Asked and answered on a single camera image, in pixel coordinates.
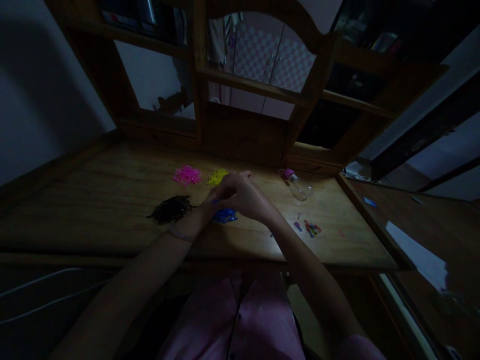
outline pink shirt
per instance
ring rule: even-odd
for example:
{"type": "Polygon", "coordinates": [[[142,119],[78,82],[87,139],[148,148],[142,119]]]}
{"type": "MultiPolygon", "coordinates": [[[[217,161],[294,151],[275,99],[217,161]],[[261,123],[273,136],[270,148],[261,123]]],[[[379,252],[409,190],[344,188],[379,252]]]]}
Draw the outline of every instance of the pink shirt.
{"type": "MultiPolygon", "coordinates": [[[[240,301],[241,284],[240,271],[200,281],[157,359],[305,359],[280,274],[257,276],[240,301]]],[[[338,355],[385,360],[357,335],[342,342],[338,355]]]]}

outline cable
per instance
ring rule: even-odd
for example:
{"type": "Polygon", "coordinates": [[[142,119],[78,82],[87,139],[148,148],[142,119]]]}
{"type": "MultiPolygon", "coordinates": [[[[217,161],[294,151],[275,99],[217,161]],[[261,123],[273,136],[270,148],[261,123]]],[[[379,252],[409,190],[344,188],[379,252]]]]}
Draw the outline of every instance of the cable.
{"type": "Polygon", "coordinates": [[[49,307],[50,305],[53,305],[53,304],[58,303],[58,302],[61,302],[61,301],[63,301],[63,300],[72,298],[72,297],[74,297],[74,296],[76,296],[76,295],[79,295],[79,294],[81,294],[81,293],[85,293],[85,292],[87,292],[87,291],[89,291],[89,290],[91,290],[91,289],[93,289],[93,288],[96,288],[96,287],[98,287],[98,286],[100,286],[100,285],[103,285],[103,284],[105,284],[105,283],[108,283],[109,281],[110,281],[110,279],[105,280],[105,281],[102,281],[102,282],[99,282],[99,283],[97,283],[97,284],[95,284],[95,285],[92,285],[92,286],[90,286],[90,287],[87,287],[86,289],[83,289],[83,290],[81,290],[81,291],[79,291],[79,292],[76,292],[76,293],[73,293],[73,294],[70,294],[70,295],[67,295],[67,296],[58,298],[58,299],[56,299],[56,300],[50,301],[50,302],[46,303],[45,305],[42,305],[42,306],[40,306],[40,307],[37,307],[37,308],[35,308],[35,309],[33,309],[33,310],[30,310],[30,311],[27,311],[27,312],[24,312],[23,314],[20,314],[20,315],[18,315],[18,316],[11,317],[11,318],[6,319],[6,320],[0,320],[0,325],[6,324],[6,323],[10,323],[10,322],[12,322],[12,321],[15,321],[15,320],[21,319],[21,318],[23,318],[23,317],[26,317],[27,315],[36,313],[37,311],[40,311],[40,310],[42,310],[42,309],[45,309],[46,307],[49,307]]]}
{"type": "MultiPolygon", "coordinates": [[[[29,281],[29,282],[27,282],[27,283],[24,283],[23,285],[20,285],[20,286],[14,287],[13,289],[10,289],[10,290],[7,290],[7,291],[5,291],[5,292],[2,292],[2,293],[0,294],[0,298],[1,298],[1,297],[4,297],[5,295],[14,293],[14,292],[16,292],[17,290],[26,288],[27,286],[30,286],[30,285],[32,285],[32,284],[38,283],[38,282],[40,282],[40,281],[42,281],[42,280],[51,278],[51,277],[53,277],[53,276],[55,276],[55,275],[58,275],[58,274],[61,274],[61,273],[70,272],[70,271],[88,271],[88,270],[87,270],[87,269],[82,269],[82,268],[80,268],[80,267],[68,267],[68,268],[66,268],[66,269],[63,269],[63,270],[60,270],[60,271],[57,271],[57,272],[52,272],[51,274],[48,274],[48,275],[39,277],[38,279],[29,281]]],[[[95,271],[95,272],[100,272],[100,273],[107,273],[107,274],[111,274],[111,273],[112,273],[111,271],[104,271],[104,270],[93,270],[93,271],[95,271]]]]}
{"type": "MultiPolygon", "coordinates": [[[[65,269],[62,269],[62,270],[59,270],[59,271],[56,271],[56,272],[52,272],[51,274],[48,274],[48,275],[39,277],[39,278],[37,278],[37,279],[35,279],[35,280],[26,282],[26,283],[24,283],[24,284],[22,284],[22,285],[19,285],[19,286],[17,286],[17,287],[14,287],[14,288],[12,288],[12,289],[10,289],[10,290],[4,291],[4,292],[0,293],[0,298],[4,297],[5,295],[14,293],[14,292],[16,292],[16,291],[18,291],[18,290],[20,290],[20,289],[26,288],[26,287],[28,287],[28,286],[30,286],[30,285],[32,285],[32,284],[35,284],[35,283],[41,282],[41,281],[43,281],[43,280],[45,280],[45,279],[54,277],[54,276],[56,276],[56,275],[58,275],[58,274],[62,274],[62,273],[66,273],[66,272],[71,272],[71,271],[89,271],[89,270],[88,270],[88,269],[82,269],[82,268],[80,268],[80,267],[68,267],[68,268],[65,268],[65,269]]],[[[104,270],[93,270],[93,271],[94,271],[94,272],[100,272],[100,273],[106,273],[106,274],[112,274],[111,271],[104,271],[104,270]]],[[[20,315],[18,315],[18,316],[11,317],[11,318],[6,319],[6,320],[0,320],[0,325],[6,324],[6,323],[10,323],[10,322],[12,322],[12,321],[15,321],[15,320],[18,320],[18,319],[20,319],[20,318],[23,318],[23,317],[25,317],[25,316],[27,316],[27,315],[36,313],[37,311],[40,311],[40,310],[42,310],[42,309],[45,309],[46,307],[49,307],[50,305],[53,305],[53,304],[58,303],[58,302],[61,302],[61,301],[63,301],[63,300],[72,298],[72,297],[77,296],[77,295],[79,295],[79,294],[81,294],[81,293],[87,292],[87,291],[89,291],[89,290],[91,290],[91,289],[94,289],[94,288],[96,288],[96,287],[99,287],[100,285],[103,285],[103,284],[105,284],[105,283],[108,283],[109,281],[110,281],[110,279],[105,280],[105,281],[102,281],[102,282],[99,282],[99,283],[97,283],[97,284],[95,284],[95,285],[92,285],[92,286],[90,286],[90,287],[87,287],[86,289],[83,289],[83,290],[81,290],[81,291],[79,291],[79,292],[76,292],[76,293],[73,293],[73,294],[70,294],[70,295],[67,295],[67,296],[58,298],[58,299],[56,299],[56,300],[50,301],[50,302],[48,302],[48,303],[46,303],[46,304],[44,304],[44,305],[42,305],[42,306],[40,306],[40,307],[37,307],[37,308],[35,308],[35,309],[33,309],[33,310],[24,312],[23,314],[20,314],[20,315]]]]}

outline small plastic bottle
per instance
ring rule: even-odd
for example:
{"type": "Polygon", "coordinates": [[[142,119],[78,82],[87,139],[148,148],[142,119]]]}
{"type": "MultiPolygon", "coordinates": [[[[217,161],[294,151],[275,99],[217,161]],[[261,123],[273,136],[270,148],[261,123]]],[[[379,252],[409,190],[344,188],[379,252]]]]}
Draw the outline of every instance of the small plastic bottle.
{"type": "Polygon", "coordinates": [[[305,201],[314,193],[314,189],[299,178],[292,169],[285,169],[283,174],[290,181],[288,188],[298,201],[305,201]]]}

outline pink bottle cap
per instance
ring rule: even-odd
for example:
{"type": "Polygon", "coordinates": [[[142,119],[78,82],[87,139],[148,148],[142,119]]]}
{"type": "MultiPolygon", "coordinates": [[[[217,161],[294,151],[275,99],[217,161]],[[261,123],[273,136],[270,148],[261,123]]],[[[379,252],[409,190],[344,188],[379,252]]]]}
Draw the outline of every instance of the pink bottle cap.
{"type": "Polygon", "coordinates": [[[295,174],[295,172],[292,169],[285,169],[285,172],[283,174],[287,179],[289,179],[292,174],[295,174]]]}

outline person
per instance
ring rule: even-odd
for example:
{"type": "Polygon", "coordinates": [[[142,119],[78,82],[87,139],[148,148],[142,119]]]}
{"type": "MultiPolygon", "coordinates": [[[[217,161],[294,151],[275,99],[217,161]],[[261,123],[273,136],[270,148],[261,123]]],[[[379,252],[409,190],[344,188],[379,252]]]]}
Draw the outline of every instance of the person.
{"type": "MultiPolygon", "coordinates": [[[[263,194],[250,171],[226,175],[103,287],[50,355],[112,359],[132,321],[222,208],[264,224],[311,307],[335,359],[385,359],[367,338],[335,279],[263,194]]],[[[233,272],[200,281],[157,359],[305,359],[280,274],[233,272]]]]}

